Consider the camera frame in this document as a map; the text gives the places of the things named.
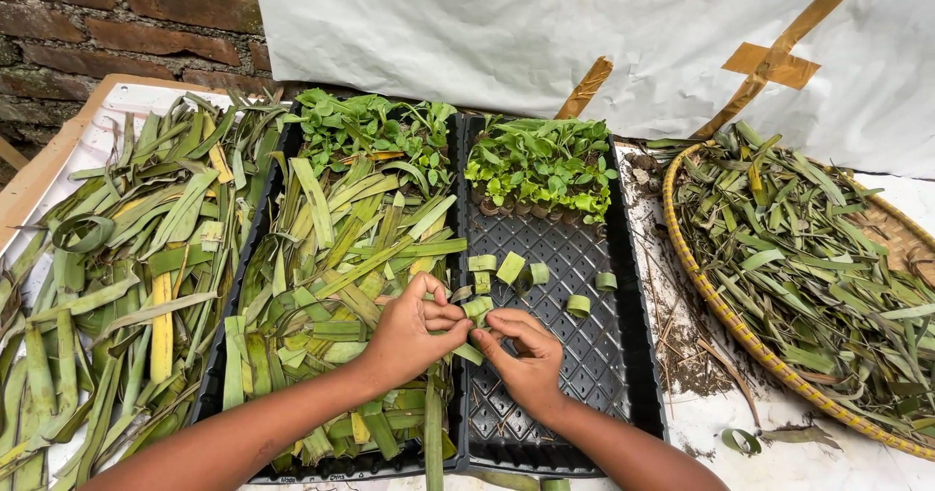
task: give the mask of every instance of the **round basket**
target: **round basket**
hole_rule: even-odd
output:
[[[698,143],[684,150],[672,160],[662,183],[663,212],[666,225],[669,227],[669,237],[672,240],[672,246],[675,246],[675,251],[679,255],[685,272],[688,273],[688,277],[695,283],[695,288],[704,298],[705,302],[708,303],[708,306],[714,314],[716,314],[719,320],[727,327],[731,335],[737,341],[741,342],[743,348],[754,356],[757,362],[765,366],[769,372],[778,377],[792,390],[812,402],[815,407],[865,436],[905,453],[935,462],[935,450],[924,445],[919,445],[913,441],[893,436],[882,430],[879,426],[851,413],[848,409],[838,405],[833,400],[823,395],[813,387],[812,384],[782,361],[765,343],[760,341],[747,327],[746,323],[743,322],[743,318],[734,313],[728,304],[724,302],[715,288],[708,282],[708,279],[705,278],[704,274],[698,273],[699,268],[695,257],[685,244],[682,232],[679,230],[679,224],[675,217],[675,209],[672,204],[672,192],[675,177],[682,169],[684,158],[705,146],[714,145],[714,141],[708,141],[707,143]],[[854,185],[859,189],[863,188],[856,182],[854,182]],[[879,232],[866,227],[863,228],[863,231],[868,237],[889,249],[887,263],[890,269],[906,270],[906,254],[913,250],[915,251],[914,259],[935,260],[935,239],[933,239],[931,235],[926,233],[921,226],[907,218],[893,205],[884,201],[877,195],[871,195],[869,198],[871,207],[865,211],[865,213],[877,224],[876,228]],[[927,264],[920,272],[929,279],[935,279],[935,265]]]

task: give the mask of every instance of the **plastic tray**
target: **plastic tray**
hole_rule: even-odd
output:
[[[484,118],[465,115],[464,125],[463,164],[472,139],[484,129]],[[618,167],[613,143],[606,157],[608,167]],[[460,169],[458,195],[464,198],[461,224],[467,229],[468,255],[492,253],[502,263],[514,251],[528,263],[546,263],[551,270],[549,283],[534,286],[525,298],[492,278],[494,306],[532,313],[562,341],[559,384],[565,394],[666,439],[659,374],[619,179],[611,183],[604,239],[593,226],[580,222],[569,226],[532,215],[485,216],[469,199],[464,165]],[[605,271],[616,274],[616,292],[595,289],[595,273]],[[467,272],[461,281],[469,282]],[[590,317],[567,313],[568,294],[591,299]],[[468,449],[473,467],[561,478],[603,476],[581,451],[519,408],[492,365],[470,365],[469,377]]]
[[[292,111],[298,113],[301,104],[295,102]],[[449,119],[449,158],[451,167],[459,167],[459,135],[461,131],[461,115],[453,115]],[[282,130],[277,150],[283,151],[285,156],[295,157],[303,143],[302,130],[299,124],[288,124]],[[240,254],[240,263],[235,275],[234,284],[231,285],[230,293],[227,296],[227,303],[224,305],[224,317],[235,313],[240,299],[240,285],[243,282],[243,274],[247,262],[250,260],[253,251],[259,244],[263,235],[269,232],[270,217],[275,216],[277,205],[275,198],[282,190],[282,171],[278,164],[273,164],[273,169],[266,178],[263,185],[263,200],[253,215],[250,234],[247,246],[242,248]],[[448,226],[454,233],[463,237],[464,230],[460,224],[462,218],[461,203],[456,202],[454,207],[448,211]],[[451,269],[453,290],[457,290],[464,276],[462,270],[467,269],[463,252],[457,255],[448,256],[448,265]],[[199,422],[209,418],[221,411],[224,397],[224,365],[227,361],[227,350],[224,343],[224,329],[217,331],[214,337],[214,343],[211,347],[211,354],[208,358],[208,367],[201,386],[198,388],[198,396],[194,403],[192,413],[192,423]],[[443,468],[447,472],[463,471],[468,466],[468,435],[465,416],[468,414],[468,399],[466,387],[468,386],[468,371],[466,362],[463,358],[455,356],[452,363],[454,397],[448,405],[448,424],[449,437],[458,451],[455,456],[444,461]],[[248,484],[305,484],[326,481],[355,481],[355,480],[377,480],[381,478],[398,478],[405,476],[417,476],[425,474],[425,462],[423,461],[420,450],[421,445],[416,440],[410,440],[403,448],[402,452],[392,460],[386,461],[380,453],[360,454],[354,459],[349,458],[325,458],[319,462],[316,467],[293,466],[288,472],[276,473],[271,466],[266,466],[256,476],[251,478]]]

